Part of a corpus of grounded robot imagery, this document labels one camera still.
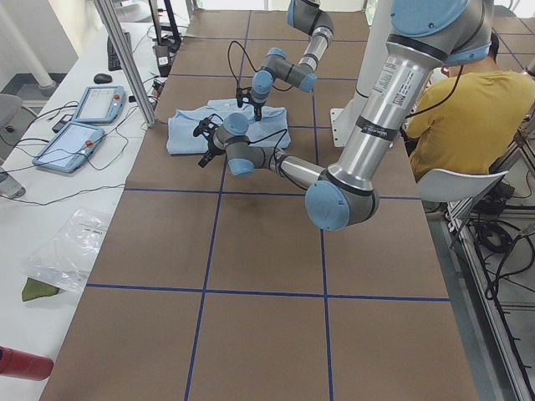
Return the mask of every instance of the person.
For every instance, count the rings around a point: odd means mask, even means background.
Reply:
[[[535,82],[525,74],[502,71],[496,63],[498,48],[498,36],[492,33],[486,58],[449,67],[449,78],[422,94],[417,110],[447,98],[461,75],[449,99],[415,115],[406,129],[406,137],[417,140],[410,153],[416,181],[436,168],[488,174],[492,163],[506,153],[535,101]]]

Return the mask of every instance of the white desk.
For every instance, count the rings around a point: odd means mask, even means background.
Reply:
[[[131,33],[132,47],[147,34],[150,25],[144,23],[124,24]],[[103,28],[88,47],[85,54],[73,66],[65,80],[59,85],[53,97],[43,109],[43,113],[61,107],[71,100],[80,100],[84,89],[93,85],[97,73],[113,76],[113,83],[125,87],[127,96],[132,94],[122,70],[109,73],[106,53],[107,32]],[[135,50],[134,58],[140,76],[146,80],[158,73],[152,43],[143,38]],[[115,124],[120,122],[135,104],[126,103]],[[72,113],[66,109],[59,116]],[[49,140],[54,136],[51,130],[59,116],[53,121],[46,118],[33,124],[25,138]],[[105,170],[97,171],[85,163],[70,176],[58,175],[36,168],[14,172],[13,176],[24,185],[25,201],[47,202],[79,190],[92,189],[104,185],[119,185],[125,182],[140,148],[146,124],[137,109],[121,125],[120,133],[130,142],[124,154]],[[106,132],[115,125],[103,127]],[[109,135],[94,152],[91,162],[98,166],[109,163],[123,147],[125,140],[116,133]],[[24,146],[32,154],[37,154],[42,145]],[[31,158],[21,150],[13,150],[3,168],[16,170],[31,165]],[[64,340],[70,321],[79,301],[79,295],[61,292],[54,297],[39,298],[22,302],[21,291],[26,282],[24,266],[26,259],[40,246],[50,241],[72,214],[81,207],[102,211],[113,215],[122,193],[122,188],[98,190],[77,195],[50,206],[30,206],[0,199],[0,253],[2,254],[2,280],[0,282],[0,344],[29,353],[49,356],[55,359]],[[0,376],[0,398],[2,400],[34,401],[43,391],[46,380],[34,382]]]

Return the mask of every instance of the tablet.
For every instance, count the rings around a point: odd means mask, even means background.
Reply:
[[[68,122],[32,163],[44,169],[72,173],[89,158],[103,138],[104,130],[100,127]]]
[[[88,86],[73,121],[86,124],[108,124],[117,118],[123,107],[125,89],[122,86]]]

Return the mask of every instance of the black hair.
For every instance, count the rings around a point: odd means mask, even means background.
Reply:
[[[492,57],[496,61],[498,49],[500,48],[500,39],[495,33],[491,33],[491,47],[488,49],[488,57]]]

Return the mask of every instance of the computer mouse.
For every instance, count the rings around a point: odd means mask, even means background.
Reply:
[[[93,78],[93,82],[95,82],[96,84],[108,84],[112,80],[113,79],[111,78],[111,75],[103,73],[96,74]]]

